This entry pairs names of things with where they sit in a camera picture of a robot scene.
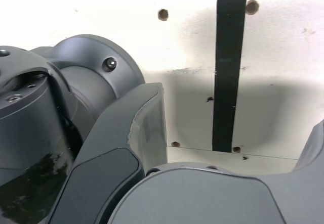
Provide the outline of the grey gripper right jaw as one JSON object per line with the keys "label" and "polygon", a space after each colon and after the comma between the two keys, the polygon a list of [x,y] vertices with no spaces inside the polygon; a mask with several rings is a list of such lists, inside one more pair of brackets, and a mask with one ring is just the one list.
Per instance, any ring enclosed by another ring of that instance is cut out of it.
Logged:
{"label": "grey gripper right jaw", "polygon": [[172,164],[136,184],[109,223],[323,223],[323,123],[288,173]]}

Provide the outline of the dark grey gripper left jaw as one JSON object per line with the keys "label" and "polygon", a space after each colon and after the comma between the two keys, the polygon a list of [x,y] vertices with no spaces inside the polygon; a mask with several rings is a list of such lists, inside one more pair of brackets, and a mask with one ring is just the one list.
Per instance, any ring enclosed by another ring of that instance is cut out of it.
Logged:
{"label": "dark grey gripper left jaw", "polygon": [[107,223],[124,195],[167,161],[163,86],[139,85],[97,119],[48,223]]}

